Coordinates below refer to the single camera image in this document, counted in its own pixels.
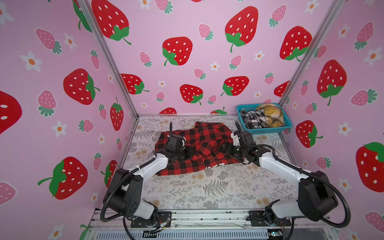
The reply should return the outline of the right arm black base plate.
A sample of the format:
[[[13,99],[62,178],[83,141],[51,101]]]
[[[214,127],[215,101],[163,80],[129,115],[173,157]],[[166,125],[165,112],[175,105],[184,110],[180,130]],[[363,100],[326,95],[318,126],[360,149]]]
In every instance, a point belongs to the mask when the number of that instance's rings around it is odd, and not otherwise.
[[[289,219],[279,219],[274,213],[265,210],[249,211],[246,220],[251,222],[253,227],[290,227],[292,225]]]

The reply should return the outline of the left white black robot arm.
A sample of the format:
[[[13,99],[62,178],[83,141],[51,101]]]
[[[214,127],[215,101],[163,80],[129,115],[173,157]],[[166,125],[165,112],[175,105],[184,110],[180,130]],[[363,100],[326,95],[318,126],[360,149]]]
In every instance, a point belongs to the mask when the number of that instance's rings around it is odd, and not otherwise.
[[[143,184],[168,165],[187,160],[191,154],[184,137],[170,134],[165,146],[154,151],[149,161],[131,170],[116,170],[103,199],[100,220],[105,223],[118,217],[141,218],[155,224],[158,208],[142,199]]]

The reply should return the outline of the red black plaid shirt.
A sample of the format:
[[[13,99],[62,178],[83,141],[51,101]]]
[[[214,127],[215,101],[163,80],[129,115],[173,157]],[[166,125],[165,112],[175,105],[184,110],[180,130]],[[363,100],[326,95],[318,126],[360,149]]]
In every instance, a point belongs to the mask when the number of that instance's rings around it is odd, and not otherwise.
[[[172,131],[172,134],[186,139],[186,146],[192,152],[185,161],[169,164],[157,175],[182,175],[222,165],[240,163],[241,161],[222,152],[222,145],[226,142],[233,142],[231,133],[232,131],[223,123],[202,122],[196,122],[194,128],[189,130]]]

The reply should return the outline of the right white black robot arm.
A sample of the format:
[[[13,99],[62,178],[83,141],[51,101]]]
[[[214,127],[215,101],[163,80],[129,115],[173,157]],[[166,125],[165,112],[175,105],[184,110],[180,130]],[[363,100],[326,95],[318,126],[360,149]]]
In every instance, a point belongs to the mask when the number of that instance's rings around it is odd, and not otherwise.
[[[269,145],[257,145],[250,134],[238,131],[231,134],[232,142],[226,142],[220,150],[245,164],[274,172],[298,189],[298,196],[290,200],[276,200],[265,207],[264,219],[276,225],[287,217],[307,218],[313,222],[325,221],[325,216],[338,206],[335,192],[330,188],[328,177],[322,172],[311,173],[277,157]]]

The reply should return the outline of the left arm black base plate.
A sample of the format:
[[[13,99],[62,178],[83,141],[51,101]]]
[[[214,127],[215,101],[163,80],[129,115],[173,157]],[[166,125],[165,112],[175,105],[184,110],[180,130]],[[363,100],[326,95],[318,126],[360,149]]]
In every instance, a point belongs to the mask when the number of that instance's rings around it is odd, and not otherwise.
[[[131,228],[168,228],[171,226],[171,220],[172,212],[160,211],[155,212],[149,219],[135,218],[131,222]]]

